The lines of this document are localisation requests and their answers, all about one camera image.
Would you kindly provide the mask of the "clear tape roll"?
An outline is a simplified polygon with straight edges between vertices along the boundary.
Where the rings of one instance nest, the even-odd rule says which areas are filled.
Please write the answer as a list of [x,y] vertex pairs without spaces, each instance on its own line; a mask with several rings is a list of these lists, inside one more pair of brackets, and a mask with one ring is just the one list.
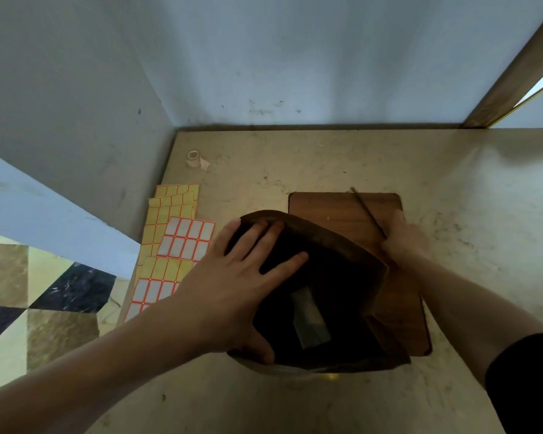
[[198,150],[190,150],[186,155],[186,162],[191,168],[199,168],[203,171],[208,171],[210,164],[205,160]]

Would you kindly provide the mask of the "person's right forearm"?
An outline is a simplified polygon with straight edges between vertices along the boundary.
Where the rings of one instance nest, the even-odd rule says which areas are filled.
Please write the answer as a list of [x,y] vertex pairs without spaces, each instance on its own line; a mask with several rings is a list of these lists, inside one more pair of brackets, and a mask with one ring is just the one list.
[[435,321],[483,388],[489,366],[504,350],[543,334],[543,323],[534,316],[427,255],[404,252],[396,261],[419,281]]

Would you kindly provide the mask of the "white label on bag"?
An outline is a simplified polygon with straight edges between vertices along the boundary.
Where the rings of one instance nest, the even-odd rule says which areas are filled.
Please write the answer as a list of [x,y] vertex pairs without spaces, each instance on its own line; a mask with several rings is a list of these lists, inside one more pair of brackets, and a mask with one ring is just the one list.
[[293,325],[302,349],[308,350],[330,342],[331,334],[310,288],[305,286],[292,292],[291,299],[294,305]]

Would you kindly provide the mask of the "brown paper bag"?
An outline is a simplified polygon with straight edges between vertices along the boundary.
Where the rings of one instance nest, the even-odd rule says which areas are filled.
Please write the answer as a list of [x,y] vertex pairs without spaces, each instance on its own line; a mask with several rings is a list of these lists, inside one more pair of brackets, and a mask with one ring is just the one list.
[[[392,370],[411,363],[397,337],[373,314],[376,297],[389,268],[378,257],[344,236],[281,211],[257,211],[241,217],[241,226],[227,246],[258,220],[284,223],[275,247],[261,266],[266,273],[299,252],[309,259],[272,291],[253,319],[256,330],[275,353],[273,365],[262,365],[243,351],[228,355],[250,370],[276,376],[361,373]],[[291,293],[309,287],[332,340],[303,350],[294,328]]]

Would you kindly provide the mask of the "brown wooden board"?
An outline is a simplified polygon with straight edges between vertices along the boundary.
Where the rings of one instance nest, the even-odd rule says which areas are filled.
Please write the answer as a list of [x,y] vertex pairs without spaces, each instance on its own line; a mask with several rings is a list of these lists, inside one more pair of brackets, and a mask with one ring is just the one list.
[[334,231],[376,255],[389,268],[373,314],[400,341],[411,357],[426,357],[433,351],[419,283],[401,270],[381,248],[382,230],[387,231],[392,215],[402,209],[395,193],[360,193],[375,220],[362,209],[353,193],[294,192],[288,212]]

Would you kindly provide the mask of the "black sleeve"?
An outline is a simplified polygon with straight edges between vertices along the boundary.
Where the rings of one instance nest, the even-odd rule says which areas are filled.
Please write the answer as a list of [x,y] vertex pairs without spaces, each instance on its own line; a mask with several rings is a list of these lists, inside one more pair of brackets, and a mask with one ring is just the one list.
[[506,434],[543,434],[543,333],[500,353],[485,388]]

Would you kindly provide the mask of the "yellow label sticker sheet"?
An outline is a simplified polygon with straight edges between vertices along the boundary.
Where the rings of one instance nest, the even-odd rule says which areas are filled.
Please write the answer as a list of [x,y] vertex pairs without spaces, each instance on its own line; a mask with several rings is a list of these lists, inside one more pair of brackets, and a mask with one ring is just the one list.
[[171,218],[195,218],[197,199],[194,192],[155,196],[149,199],[142,243],[137,266],[142,266],[147,257],[157,256],[161,241]]
[[196,264],[192,260],[147,256],[142,263],[137,264],[135,283],[141,278],[180,283]]
[[199,190],[199,184],[158,184],[148,205],[149,207],[191,205],[195,211]]

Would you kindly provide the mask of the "thin dark stick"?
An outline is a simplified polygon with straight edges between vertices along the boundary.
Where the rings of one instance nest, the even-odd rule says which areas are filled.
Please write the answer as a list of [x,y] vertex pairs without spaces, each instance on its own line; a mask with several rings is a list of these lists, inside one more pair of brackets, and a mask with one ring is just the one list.
[[388,236],[384,229],[381,227],[381,225],[378,223],[376,217],[373,215],[373,213],[370,211],[367,204],[365,204],[364,200],[362,199],[362,196],[360,193],[354,188],[350,187],[350,190],[356,200],[356,202],[360,205],[361,209],[366,213],[367,217],[372,221],[373,225],[376,227],[378,232],[381,234],[381,236],[386,240],[388,239]]

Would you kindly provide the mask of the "person's right hand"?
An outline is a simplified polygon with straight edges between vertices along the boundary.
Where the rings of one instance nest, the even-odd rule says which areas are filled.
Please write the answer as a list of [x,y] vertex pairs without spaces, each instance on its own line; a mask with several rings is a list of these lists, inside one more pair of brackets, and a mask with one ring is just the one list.
[[407,221],[407,239],[408,244],[403,255],[387,255],[398,266],[405,265],[407,262],[414,259],[430,260],[430,244],[427,236],[420,226]]

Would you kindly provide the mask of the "person's left hand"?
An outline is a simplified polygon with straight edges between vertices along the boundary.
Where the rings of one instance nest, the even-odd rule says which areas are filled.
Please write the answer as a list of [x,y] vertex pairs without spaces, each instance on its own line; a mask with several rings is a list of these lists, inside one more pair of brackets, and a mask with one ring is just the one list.
[[248,353],[246,337],[255,329],[259,305],[308,261],[309,255],[299,252],[264,274],[261,267],[253,267],[252,249],[270,226],[258,220],[223,258],[211,260],[209,248],[176,290],[173,300],[194,357],[231,350]]

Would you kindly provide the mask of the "white label sticker sheet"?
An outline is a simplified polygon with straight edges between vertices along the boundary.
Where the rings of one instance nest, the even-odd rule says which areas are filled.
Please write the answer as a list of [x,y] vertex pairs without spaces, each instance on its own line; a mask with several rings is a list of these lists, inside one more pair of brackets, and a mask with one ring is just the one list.
[[123,322],[129,321],[154,303],[176,292],[180,282],[141,278],[135,285]]
[[199,262],[207,252],[215,223],[171,217],[159,241],[156,255]]

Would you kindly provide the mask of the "person's left forearm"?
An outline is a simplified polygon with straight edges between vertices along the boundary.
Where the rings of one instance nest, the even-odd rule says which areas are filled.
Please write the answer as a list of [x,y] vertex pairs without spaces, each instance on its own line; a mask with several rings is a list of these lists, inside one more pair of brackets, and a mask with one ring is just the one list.
[[108,408],[205,352],[208,309],[178,293],[0,387],[0,434],[84,434]]

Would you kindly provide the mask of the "wooden door frame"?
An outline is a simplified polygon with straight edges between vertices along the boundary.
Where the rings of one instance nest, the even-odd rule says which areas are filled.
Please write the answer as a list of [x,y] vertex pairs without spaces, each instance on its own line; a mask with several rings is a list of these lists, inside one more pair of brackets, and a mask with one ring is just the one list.
[[459,127],[487,129],[518,107],[543,79],[543,23]]

